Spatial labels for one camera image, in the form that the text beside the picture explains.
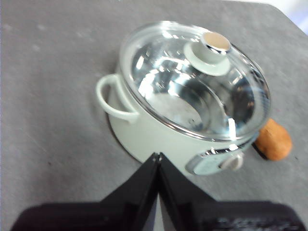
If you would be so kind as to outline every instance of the lid knob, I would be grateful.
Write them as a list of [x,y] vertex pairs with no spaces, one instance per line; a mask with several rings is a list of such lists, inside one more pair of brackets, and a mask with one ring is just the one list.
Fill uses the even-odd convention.
[[229,40],[217,32],[206,32],[201,38],[205,47],[213,53],[225,55],[231,48]]
[[196,55],[205,63],[218,64],[230,51],[229,40],[217,32],[205,32],[200,39],[199,52]]

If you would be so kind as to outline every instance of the gray surface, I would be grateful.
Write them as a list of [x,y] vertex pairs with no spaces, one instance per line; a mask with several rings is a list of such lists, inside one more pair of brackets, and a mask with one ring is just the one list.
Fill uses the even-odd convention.
[[[100,76],[114,71],[123,37],[158,20],[220,32],[259,63],[272,117],[294,141],[283,161],[264,161],[251,148],[238,172],[190,179],[218,200],[286,203],[308,224],[307,36],[268,5],[155,2],[2,1],[1,230],[28,206],[100,200],[138,168],[93,93]],[[157,210],[154,230],[163,226],[173,229]]]

